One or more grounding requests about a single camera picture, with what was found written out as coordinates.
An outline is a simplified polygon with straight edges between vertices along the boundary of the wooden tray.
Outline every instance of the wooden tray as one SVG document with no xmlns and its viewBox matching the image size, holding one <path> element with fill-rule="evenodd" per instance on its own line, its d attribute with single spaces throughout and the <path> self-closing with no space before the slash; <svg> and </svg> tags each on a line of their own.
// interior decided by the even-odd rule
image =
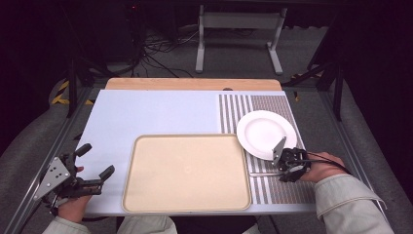
<svg viewBox="0 0 413 234">
<path fill-rule="evenodd" d="M 129 213 L 244 210 L 251 203 L 236 135 L 141 136 L 123 206 Z"/>
</svg>

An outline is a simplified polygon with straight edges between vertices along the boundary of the metal rail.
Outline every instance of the metal rail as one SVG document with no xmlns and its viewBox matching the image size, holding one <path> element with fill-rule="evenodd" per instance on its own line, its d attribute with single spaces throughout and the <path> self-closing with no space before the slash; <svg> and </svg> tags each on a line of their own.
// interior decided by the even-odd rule
<svg viewBox="0 0 413 234">
<path fill-rule="evenodd" d="M 79 103 L 85 103 L 91 93 L 92 88 L 87 87 L 83 88 L 79 95 Z M 31 181 L 29 188 L 27 189 L 24 198 L 22 199 L 18 210 L 12 217 L 8 227 L 6 228 L 5 234 L 20 233 L 24 224 L 26 223 L 28 217 L 30 216 L 33 208 L 36 205 L 36 202 L 33 201 L 34 193 L 36 192 L 37 187 L 40 184 L 40 177 L 42 172 L 47 169 L 52 159 L 61 153 L 61 148 L 65 143 L 67 136 L 72 128 L 73 124 L 76 122 L 76 119 L 82 109 L 83 104 L 78 105 L 78 108 L 75 109 L 71 118 L 66 118 L 63 122 L 63 125 L 57 135 L 57 138 L 52 145 L 49 153 L 43 162 L 41 168 L 39 169 L 37 175 Z"/>
<path fill-rule="evenodd" d="M 346 129 L 345 129 L 343 123 L 337 121 L 337 119 L 336 119 L 336 116 L 335 116 L 334 111 L 333 111 L 333 105 L 332 105 L 331 97 L 328 95 L 327 92 L 319 92 L 319 96 L 321 97 L 321 102 L 322 102 L 323 106 L 325 107 L 325 109 L 327 110 L 328 115 L 329 115 L 329 117 L 330 117 L 330 119 L 331 119 L 331 121 L 334 125 L 334 128 L 337 131 L 337 134 L 340 137 L 340 139 L 343 143 L 343 146 L 345 147 L 345 151 L 346 151 L 347 155 L 349 155 L 350 162 L 351 162 L 351 164 L 353 166 L 353 169 L 354 169 L 352 171 L 353 175 L 355 177 L 357 177 L 359 180 L 361 180 L 368 188 L 370 188 L 374 192 L 374 188 L 371 185 L 371 183 L 370 183 L 370 181 L 367 177 L 367 174 L 365 173 L 364 168 L 362 167 L 361 162 L 358 159 L 356 151 L 353 148 L 353 145 L 350 141 L 350 138 L 346 133 Z M 374 203 L 376 204 L 376 206 L 380 210 L 380 212 L 383 214 L 385 220 L 387 222 L 389 222 L 387 217 L 386 217 L 386 214 L 383 210 L 383 207 L 380 204 L 380 202 L 375 201 Z"/>
</svg>

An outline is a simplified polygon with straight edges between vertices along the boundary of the wooden board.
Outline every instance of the wooden board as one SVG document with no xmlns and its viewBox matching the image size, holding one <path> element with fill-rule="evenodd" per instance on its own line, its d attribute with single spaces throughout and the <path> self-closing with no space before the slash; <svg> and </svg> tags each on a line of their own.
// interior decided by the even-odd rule
<svg viewBox="0 0 413 234">
<path fill-rule="evenodd" d="M 277 80 L 207 78 L 112 78 L 106 90 L 281 91 Z"/>
</svg>

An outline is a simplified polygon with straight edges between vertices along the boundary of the black wall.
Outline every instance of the black wall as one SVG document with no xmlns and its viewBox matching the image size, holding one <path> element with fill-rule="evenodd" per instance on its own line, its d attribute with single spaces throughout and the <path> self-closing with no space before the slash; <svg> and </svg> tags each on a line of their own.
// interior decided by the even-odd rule
<svg viewBox="0 0 413 234">
<path fill-rule="evenodd" d="M 413 21 L 402 3 L 363 10 L 345 78 L 389 165 L 413 203 Z"/>
<path fill-rule="evenodd" d="M 49 108 L 49 93 L 65 69 L 56 40 L 28 1 L 0 3 L 0 155 Z"/>
</svg>

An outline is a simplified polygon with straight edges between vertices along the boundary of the striped mat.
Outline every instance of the striped mat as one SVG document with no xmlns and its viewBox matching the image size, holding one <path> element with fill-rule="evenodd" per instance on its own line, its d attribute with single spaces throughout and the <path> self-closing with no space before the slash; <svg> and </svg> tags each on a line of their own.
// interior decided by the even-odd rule
<svg viewBox="0 0 413 234">
<path fill-rule="evenodd" d="M 222 134 L 236 134 L 237 124 L 247 113 L 268 110 L 284 117 L 298 135 L 298 148 L 304 148 L 299 137 L 288 100 L 283 96 L 219 95 L 219 114 Z M 245 152 L 250 173 L 273 173 L 270 161 L 261 160 Z M 252 204 L 313 204 L 314 188 L 311 182 L 281 182 L 275 176 L 251 177 L 249 180 Z"/>
</svg>

